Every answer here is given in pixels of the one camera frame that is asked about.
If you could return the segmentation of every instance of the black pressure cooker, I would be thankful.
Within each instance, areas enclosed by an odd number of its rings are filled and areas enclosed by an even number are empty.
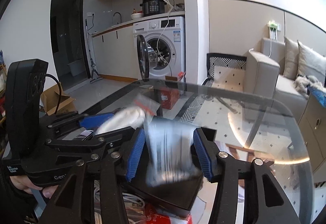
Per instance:
[[[166,2],[163,0],[143,0],[143,3],[140,4],[144,16],[165,13],[165,5]]]

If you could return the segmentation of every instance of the cabinet handle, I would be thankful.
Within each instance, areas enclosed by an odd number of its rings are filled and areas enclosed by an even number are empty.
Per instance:
[[[317,119],[317,121],[316,121],[315,130],[317,130],[317,129],[318,129],[319,125],[320,125],[320,118],[319,118],[319,119]]]

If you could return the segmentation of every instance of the mop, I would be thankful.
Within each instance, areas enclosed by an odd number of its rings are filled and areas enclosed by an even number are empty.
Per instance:
[[[89,52],[89,58],[91,59],[91,67],[92,67],[92,80],[90,81],[90,83],[95,83],[96,81],[102,80],[103,78],[100,77],[100,75],[98,74],[97,70],[95,70],[95,66],[96,64],[93,61],[92,58],[92,53],[91,53],[91,49],[89,48],[89,39],[88,39],[88,29],[87,29],[87,19],[85,19],[85,23],[86,23],[86,35],[87,35],[87,45],[88,45],[88,52]]]

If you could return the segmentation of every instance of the washing machine knob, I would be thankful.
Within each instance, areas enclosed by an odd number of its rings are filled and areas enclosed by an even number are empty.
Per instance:
[[[156,25],[156,23],[154,23],[154,22],[150,22],[150,23],[149,23],[149,26],[150,26],[151,28],[156,28],[157,25]]]

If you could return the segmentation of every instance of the wooden baseboard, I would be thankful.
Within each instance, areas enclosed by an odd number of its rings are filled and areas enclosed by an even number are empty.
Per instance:
[[[136,78],[121,77],[121,76],[114,76],[114,75],[105,75],[105,74],[100,74],[100,76],[103,77],[104,79],[119,81],[119,82],[126,82],[126,83],[132,83],[132,82],[138,80]]]

